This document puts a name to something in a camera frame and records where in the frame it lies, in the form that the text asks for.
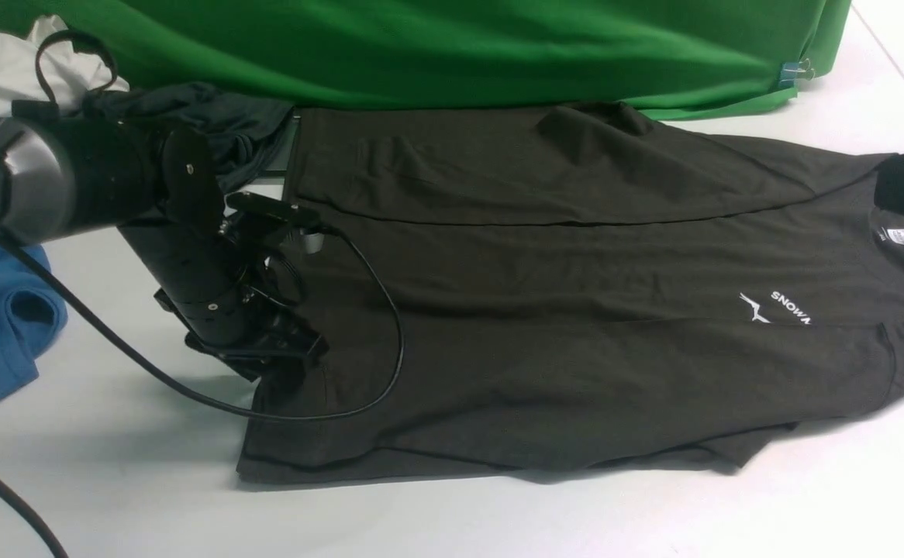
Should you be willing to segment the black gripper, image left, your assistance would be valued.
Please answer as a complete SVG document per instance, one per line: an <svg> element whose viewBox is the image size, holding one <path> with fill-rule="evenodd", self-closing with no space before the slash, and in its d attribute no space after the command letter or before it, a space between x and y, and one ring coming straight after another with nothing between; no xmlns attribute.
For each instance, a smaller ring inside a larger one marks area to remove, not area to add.
<svg viewBox="0 0 904 558"><path fill-rule="evenodd" d="M187 328L185 343L264 389L296 392L323 363L328 342L297 308L308 289L294 273L298 300L275 283L268 262L296 229L326 233L317 212L266 195L217 194L151 209L119 227L152 277L157 301Z"/></svg>

